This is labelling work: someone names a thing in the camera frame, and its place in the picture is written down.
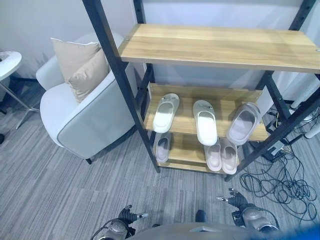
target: cushion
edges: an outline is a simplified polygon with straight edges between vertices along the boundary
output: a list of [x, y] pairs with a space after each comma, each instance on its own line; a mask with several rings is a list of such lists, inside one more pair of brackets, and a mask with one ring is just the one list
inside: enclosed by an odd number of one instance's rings
[[100, 50], [97, 42], [80, 44], [51, 38], [66, 83], [68, 79]]
[[100, 49], [88, 62], [80, 67], [68, 83], [78, 103], [81, 103], [109, 73], [104, 51]]

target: white armchair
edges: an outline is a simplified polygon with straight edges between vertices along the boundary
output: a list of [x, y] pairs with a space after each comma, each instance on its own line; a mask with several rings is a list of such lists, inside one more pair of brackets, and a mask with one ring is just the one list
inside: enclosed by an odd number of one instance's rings
[[[113, 33], [113, 37], [118, 47], [123, 37], [117, 33]], [[98, 42], [98, 38], [92, 33], [75, 42]], [[125, 72], [136, 95], [132, 64], [127, 65]], [[36, 78], [46, 90], [40, 103], [40, 115], [48, 134], [57, 145], [86, 159], [89, 164], [92, 156], [135, 125], [112, 71], [80, 104], [64, 81], [56, 56], [36, 72]]]

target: shelf board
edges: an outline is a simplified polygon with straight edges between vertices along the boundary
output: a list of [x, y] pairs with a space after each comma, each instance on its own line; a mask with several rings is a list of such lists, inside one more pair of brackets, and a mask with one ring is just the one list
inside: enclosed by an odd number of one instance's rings
[[300, 31], [137, 24], [119, 47], [125, 62], [320, 74], [320, 52]]
[[[211, 103], [214, 109], [217, 134], [222, 138], [226, 137], [237, 108], [245, 102], [255, 103], [262, 92], [260, 90], [159, 85], [156, 83], [150, 83], [150, 88], [152, 98], [144, 120], [147, 130], [153, 131], [154, 117], [162, 96], [175, 93], [180, 98], [180, 104], [175, 113], [170, 132], [196, 135], [193, 104], [196, 100], [206, 100]], [[264, 141], [267, 137], [268, 133], [261, 122], [249, 139]]]
[[225, 174], [224, 171], [211, 171], [207, 167], [204, 146], [196, 135], [172, 134], [169, 160], [158, 163], [160, 167]]

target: black metal post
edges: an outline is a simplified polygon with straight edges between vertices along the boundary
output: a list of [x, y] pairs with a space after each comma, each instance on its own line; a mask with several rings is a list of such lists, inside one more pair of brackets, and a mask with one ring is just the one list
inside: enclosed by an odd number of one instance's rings
[[267, 79], [272, 79], [272, 74], [274, 71], [265, 71], [264, 74], [261, 77], [261, 80], [259, 81], [258, 85], [255, 87], [256, 90], [263, 90]]
[[243, 157], [246, 159], [250, 155], [249, 142], [242, 145]]
[[289, 27], [289, 30], [298, 31], [301, 28], [315, 3], [316, 0], [303, 0]]
[[147, 63], [146, 67], [151, 68], [150, 79], [149, 79], [150, 83], [155, 83], [156, 79], [155, 79], [154, 66], [152, 65], [152, 63]]
[[15, 76], [10, 76], [10, 80], [12, 81], [24, 81], [24, 82], [38, 82], [37, 79], [35, 78], [22, 78], [22, 77], [15, 77]]
[[265, 85], [269, 91], [269, 94], [274, 102], [275, 108], [279, 113], [280, 119], [282, 121], [287, 120], [291, 114], [289, 112], [288, 105], [286, 104], [284, 98], [282, 97], [279, 89], [277, 88], [277, 85], [275, 81], [272, 79], [272, 77], [269, 77], [265, 80]]
[[139, 106], [141, 106], [144, 100], [144, 96], [147, 93], [148, 84], [149, 84], [150, 78], [152, 78], [152, 74], [153, 74], [152, 68], [150, 66], [147, 66], [142, 82], [140, 84], [139, 90], [135, 96], [135, 100]]
[[230, 181], [236, 174], [241, 172], [257, 157], [264, 154], [277, 141], [288, 135], [294, 127], [299, 124], [306, 116], [308, 116], [315, 108], [320, 105], [320, 88], [318, 88], [288, 120], [284, 121], [262, 144], [260, 144], [248, 157], [246, 157], [238, 166], [234, 175], [227, 175], [225, 181]]
[[142, 0], [133, 0], [133, 5], [135, 10], [136, 21], [138, 22], [138, 24], [146, 23], [145, 10]]
[[135, 125], [141, 135], [142, 141], [151, 158], [153, 166], [157, 173], [160, 172], [156, 158], [153, 153], [150, 139], [144, 128], [144, 122], [141, 117], [140, 109], [131, 90], [124, 63], [121, 61], [117, 46], [115, 44], [112, 32], [107, 21], [106, 14], [101, 4], [101, 0], [82, 0], [85, 10], [90, 18], [95, 33], [99, 39], [100, 45], [112, 69], [115, 79], [122, 92], [124, 100], [130, 110]]

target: slipper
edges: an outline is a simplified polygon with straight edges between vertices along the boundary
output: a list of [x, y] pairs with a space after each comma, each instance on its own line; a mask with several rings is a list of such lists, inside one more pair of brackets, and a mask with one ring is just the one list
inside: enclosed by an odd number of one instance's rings
[[180, 100], [177, 94], [168, 93], [159, 101], [153, 119], [153, 130], [156, 133], [166, 133], [171, 128]]
[[196, 101], [193, 104], [193, 116], [199, 142], [205, 146], [216, 144], [218, 140], [216, 117], [211, 104], [204, 100]]
[[158, 163], [165, 163], [169, 158], [171, 132], [157, 133], [154, 139], [153, 151]]
[[218, 172], [222, 168], [221, 145], [219, 139], [213, 146], [204, 146], [205, 160], [208, 168]]
[[220, 139], [220, 145], [222, 170], [226, 174], [235, 174], [237, 171], [237, 147], [226, 138]]
[[257, 105], [247, 102], [236, 111], [226, 138], [235, 145], [243, 145], [261, 120]]

